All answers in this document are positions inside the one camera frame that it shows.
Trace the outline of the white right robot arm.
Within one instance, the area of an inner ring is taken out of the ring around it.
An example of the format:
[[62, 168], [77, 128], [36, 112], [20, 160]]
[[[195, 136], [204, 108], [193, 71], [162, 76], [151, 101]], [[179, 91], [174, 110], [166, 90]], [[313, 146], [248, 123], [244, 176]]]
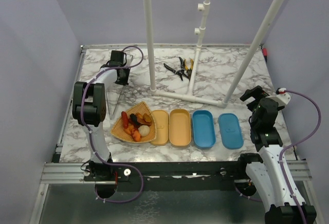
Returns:
[[280, 110], [291, 100], [285, 88], [269, 95], [262, 87], [248, 89], [241, 101], [252, 112], [249, 118], [250, 138], [259, 158], [236, 165], [241, 178], [250, 178], [265, 208], [266, 223], [314, 223], [316, 209], [308, 205], [299, 192], [289, 170], [282, 139], [275, 128]]

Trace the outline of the white steamed bun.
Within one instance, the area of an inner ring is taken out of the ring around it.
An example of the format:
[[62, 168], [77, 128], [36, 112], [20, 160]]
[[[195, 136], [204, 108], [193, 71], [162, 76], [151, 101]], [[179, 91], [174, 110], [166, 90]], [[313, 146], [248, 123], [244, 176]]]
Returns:
[[150, 127], [147, 125], [142, 125], [138, 128], [141, 137], [146, 137], [150, 133]]

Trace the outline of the brown sausage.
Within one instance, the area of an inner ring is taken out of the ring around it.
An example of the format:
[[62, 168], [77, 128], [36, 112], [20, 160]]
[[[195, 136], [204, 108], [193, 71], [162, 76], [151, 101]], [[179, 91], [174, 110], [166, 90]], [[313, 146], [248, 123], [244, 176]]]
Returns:
[[143, 115], [140, 114], [140, 113], [136, 113], [136, 117], [137, 117], [137, 122], [140, 124], [140, 125], [146, 125], [146, 122], [145, 120], [143, 119]]

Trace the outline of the blue lunch box lid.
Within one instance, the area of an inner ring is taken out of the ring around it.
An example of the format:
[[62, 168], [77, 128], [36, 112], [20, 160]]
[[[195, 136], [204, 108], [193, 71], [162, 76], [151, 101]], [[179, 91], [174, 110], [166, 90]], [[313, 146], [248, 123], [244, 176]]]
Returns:
[[244, 140], [238, 117], [232, 113], [221, 114], [218, 124], [223, 146], [229, 150], [240, 149]]

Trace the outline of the red sausage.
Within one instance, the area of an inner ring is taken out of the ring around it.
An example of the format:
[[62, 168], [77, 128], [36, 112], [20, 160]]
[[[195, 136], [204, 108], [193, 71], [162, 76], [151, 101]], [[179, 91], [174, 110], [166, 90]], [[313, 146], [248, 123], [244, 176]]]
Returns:
[[129, 126], [129, 118], [127, 116], [127, 113], [125, 111], [121, 112], [121, 119], [122, 119], [122, 126], [124, 129], [127, 129]]

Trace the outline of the black sea cucumber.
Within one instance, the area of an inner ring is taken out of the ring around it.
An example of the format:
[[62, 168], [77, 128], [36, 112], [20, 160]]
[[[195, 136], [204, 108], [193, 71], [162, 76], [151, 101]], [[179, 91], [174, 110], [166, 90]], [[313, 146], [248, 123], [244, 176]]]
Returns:
[[135, 127], [139, 127], [140, 124], [137, 122], [137, 117], [135, 114], [130, 114], [129, 122]]

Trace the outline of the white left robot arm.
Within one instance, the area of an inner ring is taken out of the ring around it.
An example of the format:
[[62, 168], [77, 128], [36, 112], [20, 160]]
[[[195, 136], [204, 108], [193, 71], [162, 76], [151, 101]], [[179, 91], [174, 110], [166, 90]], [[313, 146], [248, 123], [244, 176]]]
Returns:
[[112, 157], [105, 142], [103, 121], [107, 114], [106, 91], [112, 85], [127, 83], [130, 70], [124, 69], [129, 65], [126, 53], [113, 50], [110, 60], [103, 64], [97, 75], [88, 81], [77, 81], [74, 84], [72, 116], [78, 121], [86, 133], [90, 160], [98, 163], [96, 174], [102, 180], [113, 176]]

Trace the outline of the brown fried patty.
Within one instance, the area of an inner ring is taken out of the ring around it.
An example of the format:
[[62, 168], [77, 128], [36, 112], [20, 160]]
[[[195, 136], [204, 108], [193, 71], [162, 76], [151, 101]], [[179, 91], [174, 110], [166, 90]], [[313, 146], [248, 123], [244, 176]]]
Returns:
[[152, 123], [152, 119], [151, 119], [151, 117], [148, 114], [144, 114], [143, 115], [143, 119], [148, 124], [151, 124]]

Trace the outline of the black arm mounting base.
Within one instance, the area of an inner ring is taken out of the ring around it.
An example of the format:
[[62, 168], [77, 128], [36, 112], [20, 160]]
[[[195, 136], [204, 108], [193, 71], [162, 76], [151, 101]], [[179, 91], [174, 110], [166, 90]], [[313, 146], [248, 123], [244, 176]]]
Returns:
[[84, 182], [94, 184], [97, 199], [126, 203], [138, 199], [143, 192], [160, 191], [234, 191], [251, 196], [255, 187], [246, 167], [262, 162], [254, 153], [241, 154], [237, 161], [213, 162], [135, 162], [95, 163], [88, 161], [80, 169]]

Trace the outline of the orange fried chicken piece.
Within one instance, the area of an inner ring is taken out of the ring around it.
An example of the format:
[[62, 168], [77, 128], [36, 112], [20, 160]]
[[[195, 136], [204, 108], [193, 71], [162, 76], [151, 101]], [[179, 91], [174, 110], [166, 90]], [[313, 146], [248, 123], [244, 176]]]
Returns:
[[141, 134], [139, 133], [139, 130], [137, 129], [132, 130], [131, 137], [135, 142], [139, 142], [141, 140]]

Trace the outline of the orange chicken wing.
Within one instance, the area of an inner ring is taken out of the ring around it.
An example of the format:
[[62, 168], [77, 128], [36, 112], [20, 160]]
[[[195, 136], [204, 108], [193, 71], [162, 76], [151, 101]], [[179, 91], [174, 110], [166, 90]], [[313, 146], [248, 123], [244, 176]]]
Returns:
[[124, 132], [130, 136], [132, 134], [133, 130], [134, 130], [134, 125], [131, 124], [127, 128], [124, 129]]

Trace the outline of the metal food tongs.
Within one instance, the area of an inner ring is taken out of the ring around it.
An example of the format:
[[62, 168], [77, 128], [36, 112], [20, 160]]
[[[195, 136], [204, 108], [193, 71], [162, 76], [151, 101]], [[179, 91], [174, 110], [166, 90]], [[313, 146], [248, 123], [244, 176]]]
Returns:
[[[127, 57], [127, 65], [131, 64], [133, 56], [132, 55], [127, 55], [127, 53], [126, 53], [126, 57]], [[110, 60], [106, 63], [106, 65], [110, 67]], [[116, 74], [115, 74], [114, 83], [111, 83], [109, 85], [108, 89], [106, 90], [107, 112], [108, 112], [109, 118], [111, 120], [114, 119], [115, 112], [116, 112], [117, 105], [118, 105], [118, 101], [119, 101], [119, 98], [122, 94], [122, 91], [123, 91], [124, 87], [127, 86], [127, 85], [116, 84], [115, 83], [116, 80], [117, 80], [117, 71], [116, 71]]]

